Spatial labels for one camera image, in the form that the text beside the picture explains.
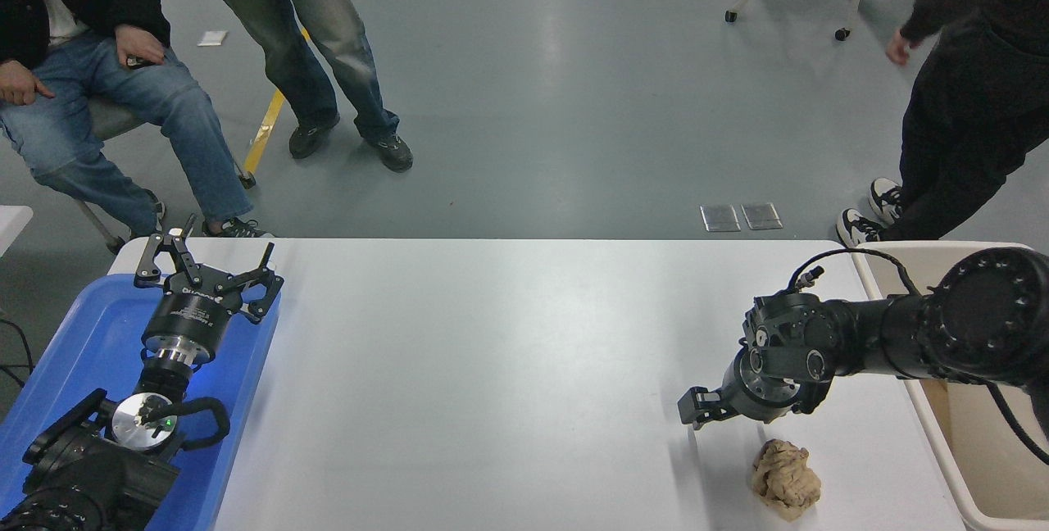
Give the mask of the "right gripper drum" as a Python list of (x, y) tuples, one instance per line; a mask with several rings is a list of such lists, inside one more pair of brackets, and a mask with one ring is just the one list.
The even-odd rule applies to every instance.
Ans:
[(791, 411), (801, 401), (806, 387), (806, 383), (788, 383), (754, 371), (749, 351), (741, 348), (724, 373), (720, 399), (737, 415), (770, 423)]

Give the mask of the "standing person's hand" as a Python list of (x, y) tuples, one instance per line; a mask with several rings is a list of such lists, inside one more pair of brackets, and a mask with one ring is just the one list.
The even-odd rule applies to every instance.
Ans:
[(908, 64), (911, 54), (920, 47), (921, 44), (920, 39), (919, 41), (914, 41), (914, 39), (903, 37), (901, 28), (897, 28), (889, 39), (887, 47), (885, 47), (885, 56), (892, 64), (903, 67)]

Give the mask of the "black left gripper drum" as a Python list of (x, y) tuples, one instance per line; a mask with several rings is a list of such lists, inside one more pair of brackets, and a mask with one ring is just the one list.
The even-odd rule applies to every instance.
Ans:
[(188, 274), (169, 275), (160, 304), (143, 331), (143, 347), (160, 355), (176, 349), (193, 358), (215, 358), (233, 314), (243, 304), (243, 288), (220, 270), (205, 269), (199, 284)]

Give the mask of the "seated person's right hand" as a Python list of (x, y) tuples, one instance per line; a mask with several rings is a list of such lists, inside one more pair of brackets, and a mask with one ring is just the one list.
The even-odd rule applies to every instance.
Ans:
[(37, 97), (55, 98), (45, 83), (34, 75), (29, 68), (17, 60), (6, 60), (1, 64), (1, 99), (15, 106), (28, 106), (37, 101)]

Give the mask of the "seated person's left hand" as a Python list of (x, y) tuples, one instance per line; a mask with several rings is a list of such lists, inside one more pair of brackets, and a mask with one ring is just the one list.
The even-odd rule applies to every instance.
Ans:
[(129, 58), (138, 58), (153, 65), (164, 64), (166, 47), (160, 39), (134, 25), (115, 27), (117, 63), (130, 68)]

